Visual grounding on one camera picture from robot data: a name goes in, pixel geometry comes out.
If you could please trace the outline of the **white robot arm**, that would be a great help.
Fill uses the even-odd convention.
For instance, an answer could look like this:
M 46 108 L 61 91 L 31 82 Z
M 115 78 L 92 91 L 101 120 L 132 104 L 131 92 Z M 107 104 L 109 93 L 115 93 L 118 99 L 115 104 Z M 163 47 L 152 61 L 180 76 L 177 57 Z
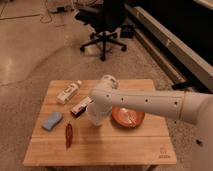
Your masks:
M 158 116 L 204 125 L 213 121 L 213 94 L 184 91 L 119 90 L 112 75 L 104 75 L 91 90 L 88 112 L 100 124 L 112 107 L 124 107 Z

